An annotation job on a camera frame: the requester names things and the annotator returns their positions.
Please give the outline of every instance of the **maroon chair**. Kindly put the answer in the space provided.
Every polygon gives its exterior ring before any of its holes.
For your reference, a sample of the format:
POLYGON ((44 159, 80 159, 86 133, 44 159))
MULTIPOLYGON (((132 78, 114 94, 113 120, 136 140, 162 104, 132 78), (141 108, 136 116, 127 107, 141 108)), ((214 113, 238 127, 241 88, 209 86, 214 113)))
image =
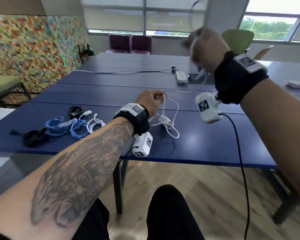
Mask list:
POLYGON ((130 51, 130 37, 127 34, 109 34, 110 49, 106 53, 128 53, 130 51))
POLYGON ((150 55, 152 49, 152 37, 148 35, 132 35, 130 54, 150 55))

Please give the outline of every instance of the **multicolored tile wall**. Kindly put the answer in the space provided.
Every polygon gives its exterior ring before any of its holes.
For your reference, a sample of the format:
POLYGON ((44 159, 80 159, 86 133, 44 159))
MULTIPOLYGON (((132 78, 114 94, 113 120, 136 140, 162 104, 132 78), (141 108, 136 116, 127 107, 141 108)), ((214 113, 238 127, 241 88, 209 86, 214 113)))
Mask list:
POLYGON ((80 66, 82 42, 88 34, 80 16, 0 15, 0 75, 41 92, 80 66))

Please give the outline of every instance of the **chair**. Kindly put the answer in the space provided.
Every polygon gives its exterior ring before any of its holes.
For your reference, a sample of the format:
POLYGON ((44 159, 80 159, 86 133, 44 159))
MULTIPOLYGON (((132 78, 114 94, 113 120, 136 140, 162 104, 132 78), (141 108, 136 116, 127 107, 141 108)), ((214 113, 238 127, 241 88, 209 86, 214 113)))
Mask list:
POLYGON ((127 34, 109 34, 110 49, 106 53, 124 53, 130 51, 130 37, 127 34))
POLYGON ((16 76, 0 76, 0 107, 15 108, 31 100, 28 90, 16 76))
POLYGON ((253 40, 254 33, 242 29, 228 29, 221 34, 230 50, 236 54, 243 54, 248 51, 248 47, 253 40))
POLYGON ((152 37, 148 35, 132 35, 130 54, 150 55, 152 49, 152 37))
POLYGON ((266 53, 268 53, 269 50, 271 50, 273 47, 273 45, 269 45, 267 48, 264 48, 262 50, 259 51, 259 53, 256 54, 256 56, 253 58, 254 60, 261 60, 262 57, 264 57, 264 55, 266 53))

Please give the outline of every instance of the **floor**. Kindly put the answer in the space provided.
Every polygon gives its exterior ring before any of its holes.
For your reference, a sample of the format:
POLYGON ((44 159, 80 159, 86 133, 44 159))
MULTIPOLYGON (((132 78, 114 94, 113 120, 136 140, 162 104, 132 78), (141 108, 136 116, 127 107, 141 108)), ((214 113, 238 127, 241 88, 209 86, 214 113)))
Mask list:
MULTIPOLYGON (((47 160, 21 158, 0 179, 0 194, 47 160)), ((300 240, 300 206, 276 226, 271 214, 280 205, 279 198, 259 169, 245 172, 251 206, 248 239, 300 240)), ((116 214, 111 180, 100 196, 110 211, 110 239, 147 239, 148 206, 154 191, 164 184, 174 185, 184 195, 206 240, 243 239, 247 209, 240 168, 144 161, 129 161, 122 215, 116 214)))

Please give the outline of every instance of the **blue cable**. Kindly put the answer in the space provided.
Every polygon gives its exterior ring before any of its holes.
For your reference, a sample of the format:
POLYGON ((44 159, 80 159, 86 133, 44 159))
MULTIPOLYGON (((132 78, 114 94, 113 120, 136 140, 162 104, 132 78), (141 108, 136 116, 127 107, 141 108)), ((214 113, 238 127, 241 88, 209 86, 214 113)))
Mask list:
POLYGON ((71 135, 76 138, 76 139, 82 139, 84 137, 86 137, 87 135, 90 135, 90 133, 88 132, 88 130, 82 134, 82 135, 78 135, 76 133, 76 129, 79 129, 80 127, 84 127, 85 129, 87 129, 87 125, 88 123, 85 120, 82 120, 81 117, 84 116, 84 114, 82 114, 78 120, 76 120, 75 122, 72 123, 71 128, 70 128, 70 133, 71 135))
POLYGON ((46 122, 45 127, 48 129, 45 133, 52 137, 64 136, 68 133, 70 125, 60 127, 62 123, 66 123, 63 117, 58 117, 57 119, 52 119, 46 122))

